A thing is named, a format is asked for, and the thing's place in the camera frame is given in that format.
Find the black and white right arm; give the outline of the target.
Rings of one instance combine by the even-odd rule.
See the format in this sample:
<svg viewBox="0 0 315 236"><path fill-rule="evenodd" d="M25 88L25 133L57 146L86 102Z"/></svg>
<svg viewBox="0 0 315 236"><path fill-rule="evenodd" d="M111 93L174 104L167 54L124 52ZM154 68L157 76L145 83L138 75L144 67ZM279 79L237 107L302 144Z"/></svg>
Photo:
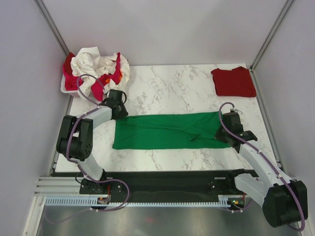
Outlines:
<svg viewBox="0 0 315 236"><path fill-rule="evenodd" d="M245 192L261 206L270 226L291 227L293 223L300 222L301 226L295 230L303 231L308 219L306 185L300 180L293 180L270 160L258 138L243 129L237 112L219 113L219 121L216 139L233 147L258 175L254 178L245 170L232 171L225 181L227 191L233 194Z"/></svg>

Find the green t shirt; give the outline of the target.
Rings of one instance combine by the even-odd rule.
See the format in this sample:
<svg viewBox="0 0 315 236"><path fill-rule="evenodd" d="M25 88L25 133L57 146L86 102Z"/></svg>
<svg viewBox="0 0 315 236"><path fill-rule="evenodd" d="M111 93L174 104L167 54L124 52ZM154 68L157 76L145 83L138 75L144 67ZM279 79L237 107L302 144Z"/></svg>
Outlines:
<svg viewBox="0 0 315 236"><path fill-rule="evenodd" d="M112 148L200 149L229 148L215 138L220 127L219 113L129 116L116 121Z"/></svg>

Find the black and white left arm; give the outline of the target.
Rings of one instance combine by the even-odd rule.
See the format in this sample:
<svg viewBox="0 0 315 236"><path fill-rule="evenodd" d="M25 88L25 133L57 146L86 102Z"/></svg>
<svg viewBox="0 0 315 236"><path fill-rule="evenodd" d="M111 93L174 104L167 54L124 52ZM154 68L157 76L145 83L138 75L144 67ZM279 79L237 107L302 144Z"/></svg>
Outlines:
<svg viewBox="0 0 315 236"><path fill-rule="evenodd" d="M80 194L104 194L110 187L106 172L92 154L93 131L105 122L127 117L125 102L125 92L111 89L91 111L79 117L66 115L62 120L56 150L83 174Z"/></svg>

